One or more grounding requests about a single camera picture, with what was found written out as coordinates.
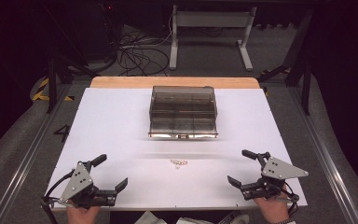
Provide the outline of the person's right hand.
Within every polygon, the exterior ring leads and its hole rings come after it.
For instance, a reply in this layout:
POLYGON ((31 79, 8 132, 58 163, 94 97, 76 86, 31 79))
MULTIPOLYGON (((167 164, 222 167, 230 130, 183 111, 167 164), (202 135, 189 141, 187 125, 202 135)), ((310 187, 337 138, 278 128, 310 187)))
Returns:
POLYGON ((282 192, 279 196, 269 199, 255 198, 254 202, 269 224, 279 224, 289 219, 286 198, 287 195, 282 192))

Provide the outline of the person's left hand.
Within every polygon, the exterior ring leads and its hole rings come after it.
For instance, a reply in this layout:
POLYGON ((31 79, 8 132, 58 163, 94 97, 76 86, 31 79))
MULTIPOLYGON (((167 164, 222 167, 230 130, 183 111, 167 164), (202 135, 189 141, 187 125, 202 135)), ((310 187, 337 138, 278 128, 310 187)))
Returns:
POLYGON ((100 210, 99 206, 92 206, 90 209, 68 207, 68 224, 94 224, 100 210))

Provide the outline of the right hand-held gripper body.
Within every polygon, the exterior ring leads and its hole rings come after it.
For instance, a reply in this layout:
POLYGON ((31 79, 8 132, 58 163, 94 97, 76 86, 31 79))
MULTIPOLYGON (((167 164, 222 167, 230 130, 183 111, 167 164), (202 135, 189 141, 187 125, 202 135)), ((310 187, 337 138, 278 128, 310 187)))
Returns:
POLYGON ((289 193, 283 188, 287 179, 305 177, 309 173, 290 163, 272 157, 268 152, 256 153, 261 166, 261 177, 251 184, 242 185, 240 191, 246 201, 255 198, 269 199, 279 196, 282 192, 288 196, 289 201, 298 201, 299 196, 289 193))

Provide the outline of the aluminium floor rail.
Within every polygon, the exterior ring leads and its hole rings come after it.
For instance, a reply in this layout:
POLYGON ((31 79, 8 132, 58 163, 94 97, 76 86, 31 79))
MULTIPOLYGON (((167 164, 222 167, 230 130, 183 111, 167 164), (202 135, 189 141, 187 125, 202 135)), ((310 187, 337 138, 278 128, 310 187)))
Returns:
POLYGON ((301 97, 295 88, 289 87, 288 92, 294 102, 296 109, 305 123, 307 132, 310 135, 311 142, 315 154, 318 157, 318 160, 324 170, 326 178, 329 182, 329 185, 337 199, 337 203, 347 221, 348 224, 358 224, 358 209, 347 190, 343 179, 334 164, 328 149, 321 139, 320 135, 317 133, 314 123, 310 117, 304 112, 304 109, 301 104, 301 97))
POLYGON ((59 88, 57 94, 58 102, 55 106, 52 107, 51 111, 43 117, 42 123, 37 130, 31 145, 28 147, 27 152, 24 155, 19 167, 16 169, 16 172, 12 176, 7 189, 0 200, 0 224, 2 224, 4 219, 6 218, 11 205, 13 204, 27 175, 29 174, 34 160, 41 148, 41 145, 44 142, 48 128, 53 121, 59 107, 61 106, 64 97, 70 89, 70 84, 63 84, 59 88))

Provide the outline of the white table sheet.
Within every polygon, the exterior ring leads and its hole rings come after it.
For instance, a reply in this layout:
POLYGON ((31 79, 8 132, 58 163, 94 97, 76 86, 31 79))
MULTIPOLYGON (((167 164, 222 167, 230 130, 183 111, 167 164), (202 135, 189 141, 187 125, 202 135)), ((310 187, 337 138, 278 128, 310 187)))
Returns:
POLYGON ((231 176, 243 184, 261 176, 258 161, 244 149, 289 161, 265 94, 260 89, 218 89, 213 139, 158 139, 149 132, 150 89, 85 90, 49 186, 61 197, 63 176, 79 161, 106 154, 90 176, 99 189, 128 179, 116 210, 241 209, 253 206, 231 176))

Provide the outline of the white rounded object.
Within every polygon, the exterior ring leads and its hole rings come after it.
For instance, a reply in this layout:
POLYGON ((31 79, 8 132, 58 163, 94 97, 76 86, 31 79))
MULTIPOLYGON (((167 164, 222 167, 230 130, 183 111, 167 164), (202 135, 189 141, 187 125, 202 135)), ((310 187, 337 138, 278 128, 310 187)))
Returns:
POLYGON ((233 211, 226 215, 218 224, 249 224, 250 217, 241 211, 233 211))

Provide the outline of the white metal stand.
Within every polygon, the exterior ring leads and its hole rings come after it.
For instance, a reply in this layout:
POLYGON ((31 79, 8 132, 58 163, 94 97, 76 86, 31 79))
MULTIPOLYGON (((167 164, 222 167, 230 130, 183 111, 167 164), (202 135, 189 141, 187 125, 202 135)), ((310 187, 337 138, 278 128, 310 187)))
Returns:
POLYGON ((241 58, 247 71, 253 70, 253 65, 247 51, 247 42, 252 30, 257 8, 251 7, 243 12, 221 11, 183 11, 177 5, 172 7, 171 19, 171 55, 169 68, 175 70, 178 58, 178 32, 179 27, 217 27, 217 28, 244 28, 242 39, 237 41, 241 58))

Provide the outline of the clear plastic compartment box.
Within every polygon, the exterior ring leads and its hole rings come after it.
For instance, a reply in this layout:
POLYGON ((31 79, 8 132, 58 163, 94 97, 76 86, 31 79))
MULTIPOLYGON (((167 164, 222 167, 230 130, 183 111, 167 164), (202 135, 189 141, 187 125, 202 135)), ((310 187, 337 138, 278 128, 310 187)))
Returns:
POLYGON ((155 138, 216 138, 214 88, 154 86, 149 107, 149 136, 155 138))

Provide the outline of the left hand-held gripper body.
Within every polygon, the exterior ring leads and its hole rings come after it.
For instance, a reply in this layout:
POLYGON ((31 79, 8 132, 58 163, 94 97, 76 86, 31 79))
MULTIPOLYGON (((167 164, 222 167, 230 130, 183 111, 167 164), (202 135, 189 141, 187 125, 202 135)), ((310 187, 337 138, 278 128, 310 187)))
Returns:
POLYGON ((115 190, 98 189, 90 176, 92 167, 100 161, 80 161, 70 176, 59 204, 75 208, 91 208, 93 206, 114 206, 117 192, 115 190))

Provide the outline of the white paper sheet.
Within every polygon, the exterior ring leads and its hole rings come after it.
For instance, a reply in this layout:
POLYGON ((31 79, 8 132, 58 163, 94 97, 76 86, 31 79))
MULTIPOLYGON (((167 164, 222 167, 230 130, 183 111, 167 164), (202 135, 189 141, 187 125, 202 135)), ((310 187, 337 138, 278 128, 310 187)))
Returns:
POLYGON ((134 224, 167 224, 167 222, 161 218, 156 217, 152 212, 145 211, 134 224))
POLYGON ((200 220, 190 217, 180 217, 175 224, 214 224, 207 220, 200 220))

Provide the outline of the black metal stand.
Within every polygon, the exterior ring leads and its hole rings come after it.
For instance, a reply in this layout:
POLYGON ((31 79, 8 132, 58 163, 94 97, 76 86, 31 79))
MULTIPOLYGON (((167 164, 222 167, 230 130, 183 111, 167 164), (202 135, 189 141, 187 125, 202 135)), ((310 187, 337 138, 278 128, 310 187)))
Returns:
POLYGON ((48 60, 48 114, 51 113, 58 103, 57 96, 57 81, 56 77, 59 77, 63 84, 71 84, 73 81, 72 72, 69 67, 72 66, 78 70, 81 74, 89 77, 97 77, 98 74, 91 71, 86 66, 75 62, 63 55, 56 55, 48 60))
POLYGON ((310 8, 306 11, 299 27, 297 29, 294 40, 283 60, 282 65, 265 71, 257 78, 259 83, 264 82, 272 77, 283 73, 289 69, 289 74, 284 83, 287 87, 294 87, 300 80, 303 80, 301 92, 301 107, 306 115, 309 112, 309 98, 310 98, 310 80, 311 80, 311 66, 310 56, 305 51, 304 41, 306 39, 310 21, 312 18, 313 9, 310 8))

